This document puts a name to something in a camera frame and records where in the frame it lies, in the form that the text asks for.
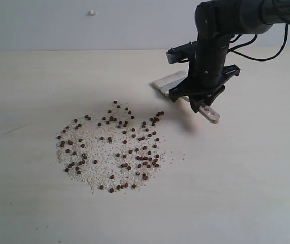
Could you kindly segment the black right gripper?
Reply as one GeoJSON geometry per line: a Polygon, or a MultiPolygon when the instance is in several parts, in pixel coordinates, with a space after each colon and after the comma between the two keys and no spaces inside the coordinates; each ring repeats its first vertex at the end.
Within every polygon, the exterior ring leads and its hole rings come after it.
{"type": "Polygon", "coordinates": [[[225,65],[231,38],[198,38],[194,58],[189,61],[187,77],[175,88],[169,90],[169,98],[190,102],[191,109],[199,112],[202,105],[211,106],[225,91],[225,84],[238,76],[240,68],[225,65]]]}

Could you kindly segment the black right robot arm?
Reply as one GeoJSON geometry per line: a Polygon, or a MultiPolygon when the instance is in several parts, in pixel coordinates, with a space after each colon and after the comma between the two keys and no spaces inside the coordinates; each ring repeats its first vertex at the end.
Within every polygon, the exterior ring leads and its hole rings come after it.
{"type": "Polygon", "coordinates": [[[274,24],[290,26],[290,1],[206,1],[195,10],[197,40],[167,53],[168,62],[188,62],[187,77],[168,91],[175,102],[187,96],[191,109],[199,112],[202,105],[210,106],[225,90],[225,83],[238,76],[240,68],[225,65],[235,35],[265,33],[274,24]]]}

